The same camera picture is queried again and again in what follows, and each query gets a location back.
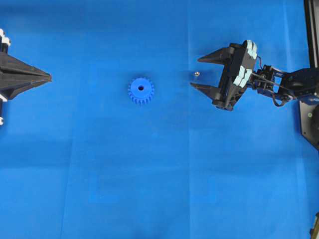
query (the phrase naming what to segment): gear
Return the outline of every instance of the gear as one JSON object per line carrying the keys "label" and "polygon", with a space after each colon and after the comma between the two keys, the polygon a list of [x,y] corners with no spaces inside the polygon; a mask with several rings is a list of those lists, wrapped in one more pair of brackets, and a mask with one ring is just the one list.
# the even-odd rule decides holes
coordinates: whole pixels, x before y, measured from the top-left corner
{"label": "gear", "polygon": [[138,105],[149,103],[153,98],[154,92],[153,83],[144,77],[132,80],[128,88],[130,98]]}

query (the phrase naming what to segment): blue fabric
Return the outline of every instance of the blue fabric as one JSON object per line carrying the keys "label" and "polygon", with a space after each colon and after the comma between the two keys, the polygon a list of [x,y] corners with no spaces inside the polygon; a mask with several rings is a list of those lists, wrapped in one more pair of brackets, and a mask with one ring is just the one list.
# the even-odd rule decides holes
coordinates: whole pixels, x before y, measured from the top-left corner
{"label": "blue fabric", "polygon": [[[1,16],[9,53],[53,82],[4,106],[0,238],[309,236],[319,161],[298,103],[248,90],[225,112],[189,85],[216,85],[222,66],[197,58],[246,39],[308,67],[302,1],[11,0]],[[142,107],[139,76],[156,88]]]}

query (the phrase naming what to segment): black pointed tool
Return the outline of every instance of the black pointed tool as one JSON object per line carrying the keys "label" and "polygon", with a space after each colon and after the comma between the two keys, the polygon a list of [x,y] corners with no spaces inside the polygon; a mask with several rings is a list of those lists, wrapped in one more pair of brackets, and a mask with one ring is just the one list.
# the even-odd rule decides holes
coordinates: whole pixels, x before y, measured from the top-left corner
{"label": "black pointed tool", "polygon": [[[10,40],[0,29],[0,109],[2,103],[31,88],[51,82],[51,75],[7,54]],[[3,118],[0,111],[0,125]]]}

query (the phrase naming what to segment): pointed gripper tip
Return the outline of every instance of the pointed gripper tip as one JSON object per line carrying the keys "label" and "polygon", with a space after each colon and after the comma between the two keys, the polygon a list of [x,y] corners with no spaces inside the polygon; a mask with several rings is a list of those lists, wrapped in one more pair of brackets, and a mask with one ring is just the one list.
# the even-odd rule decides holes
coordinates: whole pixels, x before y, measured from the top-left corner
{"label": "pointed gripper tip", "polygon": [[198,62],[209,62],[209,59],[207,57],[203,56],[203,57],[198,58],[197,61]]}
{"label": "pointed gripper tip", "polygon": [[52,76],[50,74],[48,74],[47,81],[52,82]]}

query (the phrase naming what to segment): black cable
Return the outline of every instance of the black cable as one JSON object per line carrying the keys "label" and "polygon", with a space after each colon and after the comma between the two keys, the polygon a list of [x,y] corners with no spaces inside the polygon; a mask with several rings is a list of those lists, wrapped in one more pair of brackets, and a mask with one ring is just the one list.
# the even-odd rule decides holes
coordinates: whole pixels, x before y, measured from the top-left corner
{"label": "black cable", "polygon": [[272,97],[273,97],[274,105],[277,106],[277,107],[282,107],[282,106],[285,105],[285,103],[287,103],[287,101],[282,100],[282,101],[281,101],[281,104],[278,104],[277,101],[276,101],[276,98],[275,98],[275,95],[274,95],[274,94],[272,94]]}
{"label": "black cable", "polygon": [[278,86],[278,87],[281,87],[281,88],[283,88],[283,89],[285,89],[285,90],[287,90],[287,91],[292,91],[292,90],[290,90],[290,89],[288,89],[288,88],[286,88],[286,87],[284,87],[284,86],[281,86],[281,85],[279,85],[279,84],[277,84],[276,82],[273,82],[273,81],[270,81],[270,80],[267,80],[266,78],[263,78],[263,77],[261,77],[260,75],[258,75],[258,74],[256,74],[256,73],[251,73],[252,75],[254,75],[254,76],[256,76],[256,77],[258,77],[260,80],[258,80],[258,81],[263,81],[263,82],[265,82],[265,83],[269,83],[269,84],[272,84],[272,85],[276,85],[276,86]]}

